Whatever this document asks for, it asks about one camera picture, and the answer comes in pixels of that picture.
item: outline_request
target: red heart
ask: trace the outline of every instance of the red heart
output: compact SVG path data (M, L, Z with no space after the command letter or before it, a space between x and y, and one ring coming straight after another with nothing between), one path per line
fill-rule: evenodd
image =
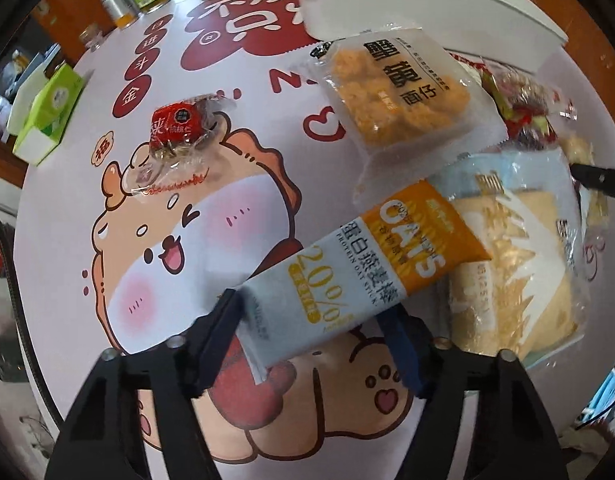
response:
M398 404L398 392L391 388L389 390L379 390L374 396L374 404L379 412L387 415L392 412Z
M283 394L296 381L296 368L288 361L268 372L264 383L254 384L252 372L235 337L209 398L226 421L242 430L258 430L270 424L283 410Z
M342 139L345 136L345 128L341 126L340 122L338 128L336 128L336 132L334 133L334 135L315 134L310 127L310 124L313 121L316 121L317 123L321 124L327 124L327 114L333 113L334 109L331 106L326 106L325 108L323 108L323 110L321 110L321 113L319 113L318 115L315 114L307 116L303 121L303 131L310 139L321 140L322 142L333 142L334 140Z

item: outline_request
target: plastic wrapper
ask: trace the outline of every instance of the plastic wrapper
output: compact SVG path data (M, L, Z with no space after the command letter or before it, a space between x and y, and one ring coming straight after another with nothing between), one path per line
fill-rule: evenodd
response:
M430 182L491 252L449 276L452 340L536 361L582 333L587 282L577 197L556 148L470 156Z
M316 50L315 77L364 158L359 210L507 138L479 82L420 29L361 34L325 54Z
M553 86L509 66L487 62L481 69L483 88L494 99L510 139L526 148L542 150L556 142L548 118L575 121L571 100Z
M490 257L456 210L418 182L247 280L237 335L257 382L267 368L394 306L462 262Z
M216 124L220 98L202 95L158 108L152 115L149 158L123 175L134 194L181 189L207 176L203 147Z

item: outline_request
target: green tissue box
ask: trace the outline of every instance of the green tissue box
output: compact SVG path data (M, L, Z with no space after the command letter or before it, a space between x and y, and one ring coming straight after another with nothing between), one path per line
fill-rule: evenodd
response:
M59 145L84 81L64 64L34 98L25 125L14 144L14 155L37 166Z

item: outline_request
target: orange cabinet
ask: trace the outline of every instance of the orange cabinet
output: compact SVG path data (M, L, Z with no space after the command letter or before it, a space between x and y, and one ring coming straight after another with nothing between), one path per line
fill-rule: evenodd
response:
M88 25L98 23L103 34L115 27L100 0L41 0L32 16L73 64L85 52L79 36Z
M568 54L586 75L615 121L615 51L577 0L531 0L568 35Z

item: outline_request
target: cartoon dog illustration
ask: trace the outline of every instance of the cartoon dog illustration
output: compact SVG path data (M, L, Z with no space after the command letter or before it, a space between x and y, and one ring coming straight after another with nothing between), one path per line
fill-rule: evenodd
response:
M182 332L225 288L302 248L294 238L301 193L282 155L250 130L232 131L227 115L216 118L200 183L132 194L128 171L146 164L147 144L124 171L111 162L103 174L105 211L92 229L96 312L112 345L127 353ZM143 436L159 447L151 392L139 398ZM258 385L234 338L194 408L214 458L245 463L305 458L326 436L377 438L411 403L382 339L354 331L274 366Z

